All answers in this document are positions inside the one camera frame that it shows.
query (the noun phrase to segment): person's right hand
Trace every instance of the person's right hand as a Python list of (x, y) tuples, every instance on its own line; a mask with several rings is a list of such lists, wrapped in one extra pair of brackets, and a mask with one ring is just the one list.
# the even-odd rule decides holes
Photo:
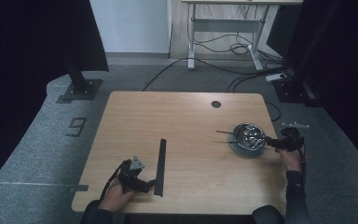
[(275, 148), (281, 156), (281, 161), (286, 171), (299, 171), (301, 172), (301, 157), (297, 150), (288, 152), (281, 148)]

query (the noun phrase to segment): table leg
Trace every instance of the table leg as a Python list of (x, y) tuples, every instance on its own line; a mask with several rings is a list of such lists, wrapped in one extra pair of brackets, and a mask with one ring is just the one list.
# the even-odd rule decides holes
[(263, 14), (260, 19), (260, 25), (258, 26), (257, 33), (255, 33), (255, 39), (252, 43), (252, 45), (249, 46), (249, 52), (251, 53), (252, 59), (255, 64), (255, 69), (257, 71), (263, 70), (263, 65), (261, 64), (260, 60), (258, 59), (258, 53), (257, 53), (257, 45), (258, 41), (260, 40), (261, 33), (263, 32), (264, 24), (266, 23), (266, 17), (269, 13), (269, 5), (265, 5)]
[(190, 24), (189, 24), (189, 38), (190, 38), (190, 43), (188, 46), (188, 65), (187, 68), (188, 70), (193, 70), (194, 69), (194, 22), (196, 20), (196, 4), (191, 4), (191, 19), (190, 19)]

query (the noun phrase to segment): table top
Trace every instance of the table top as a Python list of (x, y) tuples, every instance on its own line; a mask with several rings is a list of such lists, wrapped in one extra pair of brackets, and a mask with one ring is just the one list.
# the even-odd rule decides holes
[[(213, 101), (220, 102), (215, 108)], [(237, 155), (227, 134), (251, 122), (276, 137), (260, 94), (112, 92), (72, 203), (84, 211), (99, 199), (107, 179), (127, 159), (145, 165), (138, 178), (156, 178), (160, 139), (167, 140), (163, 197), (139, 192), (126, 213), (250, 215), (271, 204), (284, 214), (280, 157), (267, 147), (254, 159)]]
[(300, 5), (303, 0), (182, 0), (189, 4), (221, 4), (221, 5)]

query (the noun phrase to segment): hand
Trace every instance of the hand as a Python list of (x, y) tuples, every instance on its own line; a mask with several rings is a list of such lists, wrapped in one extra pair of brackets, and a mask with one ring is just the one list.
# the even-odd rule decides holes
[(127, 192), (123, 193), (123, 186), (118, 178), (115, 178), (98, 208), (113, 213), (118, 212), (136, 195), (136, 193), (137, 191), (133, 189), (129, 189)]
[(301, 157), (297, 150), (291, 152), (285, 151), (281, 148), (275, 148), (275, 150), (281, 156), (281, 161), (286, 171), (301, 172)]

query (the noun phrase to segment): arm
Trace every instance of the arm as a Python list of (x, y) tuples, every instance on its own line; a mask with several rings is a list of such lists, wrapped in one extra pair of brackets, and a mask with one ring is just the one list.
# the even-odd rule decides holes
[(305, 192), (303, 188), (303, 176), (301, 173), (301, 160), (297, 151), (288, 152), (277, 149), (280, 153), (282, 164), (286, 169), (286, 217), (285, 224), (310, 223)]
[(136, 191), (132, 189), (123, 193), (123, 186), (115, 178), (93, 216), (93, 224), (110, 224), (113, 214), (120, 211), (135, 195)]

